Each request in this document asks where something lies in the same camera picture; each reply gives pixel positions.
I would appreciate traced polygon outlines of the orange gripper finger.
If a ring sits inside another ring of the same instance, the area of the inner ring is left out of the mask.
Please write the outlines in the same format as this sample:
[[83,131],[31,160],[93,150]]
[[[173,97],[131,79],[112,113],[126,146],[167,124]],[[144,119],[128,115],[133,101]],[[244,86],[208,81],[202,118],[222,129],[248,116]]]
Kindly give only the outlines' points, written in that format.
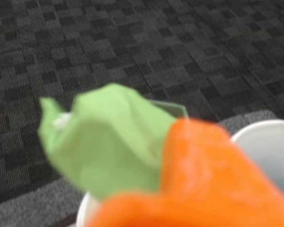
[[220,126],[179,119],[162,152],[160,191],[107,199],[90,227],[284,227],[284,193]]

